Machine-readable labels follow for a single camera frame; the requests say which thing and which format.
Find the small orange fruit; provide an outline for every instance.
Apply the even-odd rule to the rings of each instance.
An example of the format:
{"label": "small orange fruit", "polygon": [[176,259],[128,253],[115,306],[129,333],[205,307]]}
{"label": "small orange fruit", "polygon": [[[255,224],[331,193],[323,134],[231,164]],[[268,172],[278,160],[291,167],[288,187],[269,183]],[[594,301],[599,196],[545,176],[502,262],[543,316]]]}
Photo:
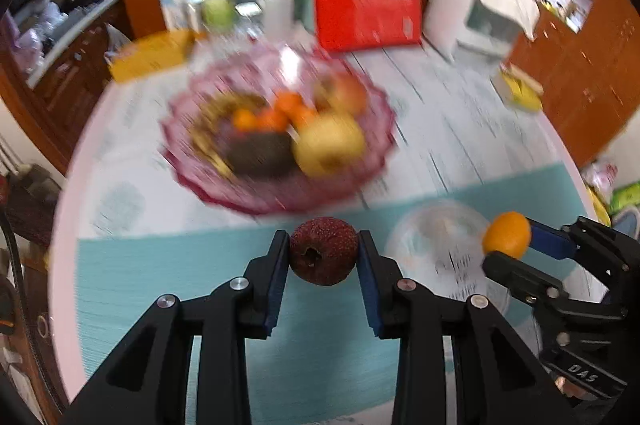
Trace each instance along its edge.
{"label": "small orange fruit", "polygon": [[285,132],[289,127],[289,118],[279,111],[266,108],[258,114],[257,127],[260,131]]}
{"label": "small orange fruit", "polygon": [[258,127],[258,117],[250,110],[237,110],[231,119],[231,123],[238,131],[255,131]]}
{"label": "small orange fruit", "polygon": [[276,101],[273,104],[273,108],[291,118],[293,112],[303,105],[304,100],[302,100],[302,95],[300,95],[300,93],[286,90],[281,91],[276,95]]}
{"label": "small orange fruit", "polygon": [[318,112],[315,109],[308,108],[306,106],[299,106],[298,109],[293,111],[291,115],[291,123],[296,130],[306,128],[309,122],[318,116]]}
{"label": "small orange fruit", "polygon": [[505,212],[496,217],[484,233],[482,251],[501,251],[502,253],[521,259],[531,242],[531,225],[529,220],[518,212]]}

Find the screw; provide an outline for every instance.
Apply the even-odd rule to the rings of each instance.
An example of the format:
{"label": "screw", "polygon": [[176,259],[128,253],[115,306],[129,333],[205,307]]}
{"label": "screw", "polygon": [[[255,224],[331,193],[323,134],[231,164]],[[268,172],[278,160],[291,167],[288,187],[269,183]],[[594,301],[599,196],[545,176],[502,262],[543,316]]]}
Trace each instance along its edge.
{"label": "screw", "polygon": [[170,308],[175,304],[175,295],[171,295],[171,294],[161,295],[158,297],[156,304],[158,304],[158,307],[162,308],[163,310],[166,310],[167,308]]}
{"label": "screw", "polygon": [[236,277],[235,279],[229,281],[229,286],[232,290],[242,291],[247,286],[249,286],[249,280],[245,279],[244,277]]}
{"label": "screw", "polygon": [[487,297],[485,297],[484,295],[472,295],[471,306],[483,310],[484,308],[489,306],[489,299],[487,299]]}
{"label": "screw", "polygon": [[563,331],[562,333],[558,333],[558,336],[556,337],[556,342],[558,343],[558,345],[561,345],[562,347],[564,347],[565,345],[569,345],[569,333],[566,333],[565,331]]}
{"label": "screw", "polygon": [[555,286],[549,286],[546,289],[546,296],[549,297],[549,299],[557,299],[560,296],[560,291]]}
{"label": "screw", "polygon": [[400,279],[396,286],[402,291],[413,291],[415,290],[416,284],[415,280],[412,279]]}

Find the fruit bowl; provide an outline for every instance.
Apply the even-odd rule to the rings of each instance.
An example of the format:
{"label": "fruit bowl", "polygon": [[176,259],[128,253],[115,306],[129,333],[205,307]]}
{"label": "fruit bowl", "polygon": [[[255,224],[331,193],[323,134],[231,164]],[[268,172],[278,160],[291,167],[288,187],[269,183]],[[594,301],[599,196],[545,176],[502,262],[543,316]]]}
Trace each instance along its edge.
{"label": "fruit bowl", "polygon": [[[358,78],[369,95],[366,111],[356,117],[367,150],[339,173],[309,178],[296,170],[279,179],[227,179],[194,150],[190,127],[200,114],[200,106],[214,95],[251,92],[271,101],[276,92],[289,89],[312,104],[314,85],[320,77],[345,72]],[[174,167],[177,181],[203,202],[251,215],[305,212],[353,196],[378,176],[396,144],[392,135],[394,123],[395,114],[386,93],[345,60],[289,46],[260,44],[246,53],[214,63],[201,75],[194,76],[188,91],[171,100],[170,116],[162,121],[166,139],[163,155]]]}

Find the red box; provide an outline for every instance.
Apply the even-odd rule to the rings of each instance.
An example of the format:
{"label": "red box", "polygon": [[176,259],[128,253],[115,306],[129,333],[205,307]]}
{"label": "red box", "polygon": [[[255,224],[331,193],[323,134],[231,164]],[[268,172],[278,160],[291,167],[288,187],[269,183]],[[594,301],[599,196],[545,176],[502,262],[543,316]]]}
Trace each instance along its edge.
{"label": "red box", "polygon": [[418,44],[420,0],[316,0],[317,36],[327,51]]}

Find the green package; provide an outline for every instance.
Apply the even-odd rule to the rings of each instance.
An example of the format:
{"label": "green package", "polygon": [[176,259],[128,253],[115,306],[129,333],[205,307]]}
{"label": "green package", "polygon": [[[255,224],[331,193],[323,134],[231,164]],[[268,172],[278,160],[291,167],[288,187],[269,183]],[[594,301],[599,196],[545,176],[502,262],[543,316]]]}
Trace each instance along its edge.
{"label": "green package", "polygon": [[629,205],[640,205],[640,182],[631,183],[631,185],[613,191],[609,214],[620,212]]}

